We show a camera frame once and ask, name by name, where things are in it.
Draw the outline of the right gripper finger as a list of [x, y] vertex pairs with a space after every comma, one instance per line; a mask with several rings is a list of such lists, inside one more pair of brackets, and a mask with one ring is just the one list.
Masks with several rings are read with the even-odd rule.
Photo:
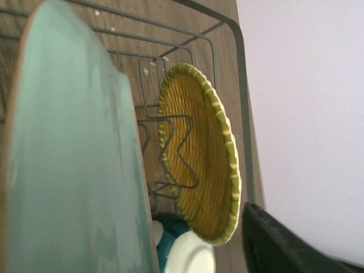
[[250, 202], [242, 211], [242, 244], [248, 272], [363, 272], [316, 250]]

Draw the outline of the cream ceramic bowl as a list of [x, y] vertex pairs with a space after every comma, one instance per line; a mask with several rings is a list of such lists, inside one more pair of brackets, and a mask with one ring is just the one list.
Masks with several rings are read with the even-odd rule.
[[[156, 242], [157, 235], [161, 234], [161, 224], [153, 221], [152, 236], [154, 242]], [[171, 273], [214, 273], [215, 271], [216, 260], [213, 246], [204, 242], [191, 229], [173, 243], [164, 270], [164, 272]]]

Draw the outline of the grey wire dish rack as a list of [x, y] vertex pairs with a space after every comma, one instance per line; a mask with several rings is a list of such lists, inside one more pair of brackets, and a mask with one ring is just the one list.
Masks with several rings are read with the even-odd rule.
[[[32, 12], [44, 1], [1, 2], [1, 160], [20, 40]], [[64, 1], [97, 35], [118, 71], [129, 80], [151, 219], [177, 210], [160, 163], [158, 97], [170, 67], [190, 63], [215, 83], [243, 149], [235, 33], [220, 16], [237, 18], [237, 6], [213, 1]]]

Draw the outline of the woven bamboo plate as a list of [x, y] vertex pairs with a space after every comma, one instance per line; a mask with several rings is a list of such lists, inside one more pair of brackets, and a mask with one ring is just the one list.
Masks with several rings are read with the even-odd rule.
[[162, 162], [180, 213], [201, 239], [226, 244], [239, 223], [242, 179], [223, 103], [200, 70], [181, 63], [163, 79], [158, 116]]

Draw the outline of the light blue floral plate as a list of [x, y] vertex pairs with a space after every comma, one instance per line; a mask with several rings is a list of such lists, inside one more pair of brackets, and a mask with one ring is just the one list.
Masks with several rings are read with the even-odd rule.
[[20, 40], [1, 187], [2, 272], [158, 272], [129, 80], [64, 1]]

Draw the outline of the dark blue mug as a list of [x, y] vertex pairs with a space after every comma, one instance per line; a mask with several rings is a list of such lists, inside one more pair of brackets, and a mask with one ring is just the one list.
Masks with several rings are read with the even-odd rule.
[[167, 258], [173, 243], [190, 228], [182, 216], [174, 213], [161, 213], [153, 218], [161, 224], [162, 234], [157, 235], [156, 250], [158, 254], [160, 272], [166, 268]]

